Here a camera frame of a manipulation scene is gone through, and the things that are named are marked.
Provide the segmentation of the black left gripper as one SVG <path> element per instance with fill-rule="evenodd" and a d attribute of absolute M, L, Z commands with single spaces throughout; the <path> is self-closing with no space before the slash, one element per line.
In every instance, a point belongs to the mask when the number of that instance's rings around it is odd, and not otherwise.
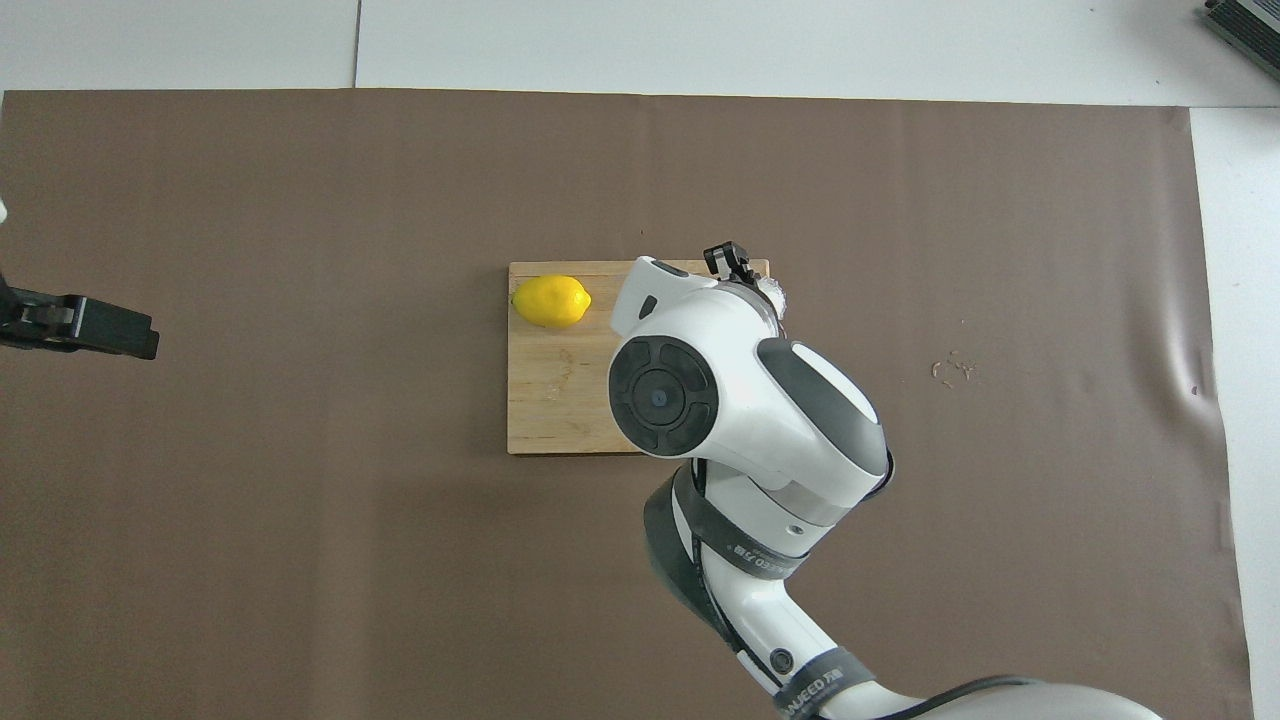
<path fill-rule="evenodd" d="M 150 315 L 81 295 L 64 295 L 38 310 L 40 325 L 26 320 L 36 307 L 26 290 L 13 288 L 0 274 L 0 345 L 49 348 L 73 354 L 90 351 L 141 360 L 157 356 L 160 334 Z"/>

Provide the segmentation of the yellow lemon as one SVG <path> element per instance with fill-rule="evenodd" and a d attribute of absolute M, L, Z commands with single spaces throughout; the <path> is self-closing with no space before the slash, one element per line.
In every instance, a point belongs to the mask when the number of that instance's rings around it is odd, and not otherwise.
<path fill-rule="evenodd" d="M 509 301 L 530 324 L 563 329 L 584 319 L 593 305 L 593 296 L 576 277 L 547 274 L 525 281 Z"/>

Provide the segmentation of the wooden cutting board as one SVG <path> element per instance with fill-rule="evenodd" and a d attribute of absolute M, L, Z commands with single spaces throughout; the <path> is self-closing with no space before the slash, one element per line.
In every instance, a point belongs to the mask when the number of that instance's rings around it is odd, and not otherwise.
<path fill-rule="evenodd" d="M 756 343 L 777 337 L 753 284 L 701 260 L 513 263 L 509 291 L 538 275 L 579 278 L 577 324 L 530 324 L 508 302 L 507 448 L 512 455 L 717 457 L 763 377 Z"/>

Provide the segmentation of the brown paper table mat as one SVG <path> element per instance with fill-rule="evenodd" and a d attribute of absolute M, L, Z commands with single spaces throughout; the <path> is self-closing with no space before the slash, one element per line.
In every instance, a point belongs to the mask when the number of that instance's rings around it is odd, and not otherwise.
<path fill-rule="evenodd" d="M 895 456 L 788 582 L 836 642 L 1256 716 L 1187 109 L 9 91 L 0 199 L 161 334 L 0 348 L 0 720 L 776 720 L 652 573 L 672 464 L 506 447 L 511 263 L 724 241 Z"/>

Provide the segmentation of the grey ribbed device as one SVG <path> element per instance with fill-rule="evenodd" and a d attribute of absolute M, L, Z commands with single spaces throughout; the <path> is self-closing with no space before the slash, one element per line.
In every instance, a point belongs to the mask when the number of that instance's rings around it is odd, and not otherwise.
<path fill-rule="evenodd" d="M 1228 41 L 1280 63 L 1280 0 L 1204 0 L 1204 18 Z"/>

